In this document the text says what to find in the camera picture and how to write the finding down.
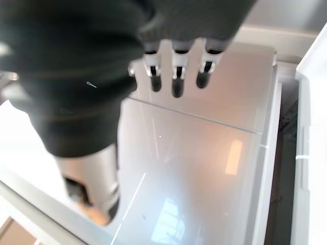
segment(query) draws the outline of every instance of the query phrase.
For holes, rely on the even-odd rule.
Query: robotic arm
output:
[[[196,81],[205,88],[254,2],[0,0],[0,70],[19,75],[2,97],[28,113],[69,196],[95,222],[109,223],[119,206],[120,104],[136,89],[130,62],[144,57],[159,92],[159,43],[171,39],[172,95],[180,97],[188,52],[206,38]]]

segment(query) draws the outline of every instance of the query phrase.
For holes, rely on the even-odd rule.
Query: white wall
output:
[[[258,0],[246,24],[319,32],[327,22],[326,0]]]

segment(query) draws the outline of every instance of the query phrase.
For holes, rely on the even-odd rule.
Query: dark gap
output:
[[[177,67],[176,75],[178,78],[180,78],[182,76],[182,67],[181,66]]]
[[[157,53],[156,50],[145,52],[146,55],[154,55],[156,53]]]
[[[205,63],[205,66],[204,66],[204,72],[209,72],[209,70],[210,70],[212,64],[213,64],[213,63],[212,63],[211,61],[207,61],[207,62]]]
[[[222,53],[222,51],[218,51],[218,50],[207,50],[207,52],[211,55],[218,55]]]
[[[155,69],[155,66],[150,66],[150,71],[151,71],[151,74],[152,74],[153,76],[156,76],[156,75],[157,75],[157,71],[156,71],[156,69]]]
[[[188,52],[188,50],[175,50],[175,53],[177,54],[186,54]]]
[[[76,182],[75,180],[71,180],[68,178],[65,178],[65,182],[66,182],[66,186],[67,186],[68,195],[70,197],[75,194],[80,195],[82,197],[82,202],[84,204],[92,206],[92,204],[90,203],[90,201],[88,199],[86,188],[84,185]]]

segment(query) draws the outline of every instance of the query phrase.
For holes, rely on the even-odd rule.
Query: glossy surface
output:
[[[190,50],[184,93],[180,98],[171,94],[171,43],[161,42],[160,92],[153,92],[144,64],[134,65],[137,93],[131,97],[191,115],[232,125],[250,132],[262,133],[267,113],[274,49],[249,44],[232,44],[211,75],[209,85],[199,89],[196,77],[200,68],[202,41],[197,40]]]
[[[79,201],[80,209],[101,226],[112,221],[119,205],[116,153],[111,144],[88,156],[55,158],[72,200]]]
[[[262,104],[269,104],[273,89],[269,86],[271,77],[257,80],[257,86],[250,85],[270,89],[265,91],[267,96],[258,94],[256,103],[249,98],[253,105],[247,105],[249,114],[243,114],[243,110],[233,108],[238,107],[241,100],[233,104],[237,99],[232,98],[245,99],[245,92],[237,89],[236,81],[229,82],[236,87],[233,93],[229,86],[220,87],[225,92],[216,91],[224,94],[225,104],[219,103],[222,98],[214,98],[210,87],[199,90],[207,96],[188,93],[188,84],[184,98],[199,102],[197,106],[193,104],[195,116],[187,115],[190,111],[186,109],[192,109],[185,103],[187,100],[181,101],[181,113],[133,99],[123,102],[119,125],[120,208],[107,227],[100,228],[89,221],[90,226],[101,229],[97,234],[105,231],[105,237],[96,238],[105,242],[89,244],[248,244],[246,241],[252,236],[256,222],[256,212],[251,212],[250,207],[258,205],[255,202],[258,202],[261,189],[260,171],[269,147],[260,134],[236,129],[235,125],[258,129],[258,120],[250,115],[254,111],[257,113]],[[243,81],[238,80],[238,83],[243,86]],[[196,89],[195,79],[192,86]],[[156,97],[162,100],[161,106],[166,105],[165,96],[167,105],[177,105],[170,84],[163,87],[165,90]],[[149,94],[149,91],[148,83],[147,90],[139,85],[133,97],[146,98],[144,93]],[[253,91],[249,89],[248,92],[251,97]],[[208,111],[215,112],[216,117],[203,119]],[[265,115],[270,113],[269,109],[258,118],[265,122]],[[55,161],[46,152],[28,116],[9,102],[0,107],[0,115],[0,164],[14,169],[36,188],[83,215],[65,194]],[[242,116],[246,118],[227,126]],[[66,224],[68,220],[74,229],[80,225],[69,217],[65,219]],[[83,234],[86,241],[96,236],[91,229],[89,232]]]

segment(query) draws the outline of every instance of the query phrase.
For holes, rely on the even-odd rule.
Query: silver metal cylinder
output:
[[[120,197],[116,145],[88,156],[55,159],[69,196],[94,222],[108,224],[117,212]]]

